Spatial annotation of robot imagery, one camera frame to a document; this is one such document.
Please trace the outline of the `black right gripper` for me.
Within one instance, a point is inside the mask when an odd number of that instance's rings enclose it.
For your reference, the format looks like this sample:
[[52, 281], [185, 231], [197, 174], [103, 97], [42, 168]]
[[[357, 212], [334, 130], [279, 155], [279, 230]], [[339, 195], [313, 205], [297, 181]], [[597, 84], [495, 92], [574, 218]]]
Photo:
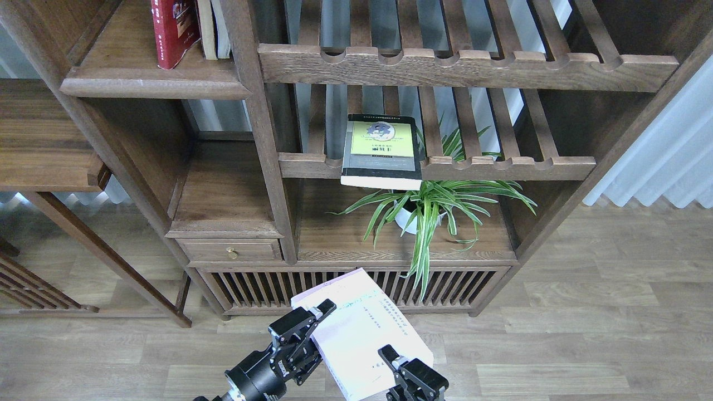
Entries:
[[387, 400], [444, 400], [449, 381], [418, 359], [409, 361], [387, 344], [378, 355], [394, 374], [395, 386], [387, 391]]

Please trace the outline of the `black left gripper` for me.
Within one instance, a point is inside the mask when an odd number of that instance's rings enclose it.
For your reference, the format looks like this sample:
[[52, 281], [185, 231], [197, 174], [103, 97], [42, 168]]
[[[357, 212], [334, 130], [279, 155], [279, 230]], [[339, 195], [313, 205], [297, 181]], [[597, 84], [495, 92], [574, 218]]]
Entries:
[[279, 400], [286, 394], [287, 381], [303, 384], [323, 360], [311, 335], [334, 310], [336, 305], [326, 299], [317, 307], [297, 307], [275, 320], [268, 327], [272, 345], [255, 350], [225, 371], [229, 391], [213, 399]]

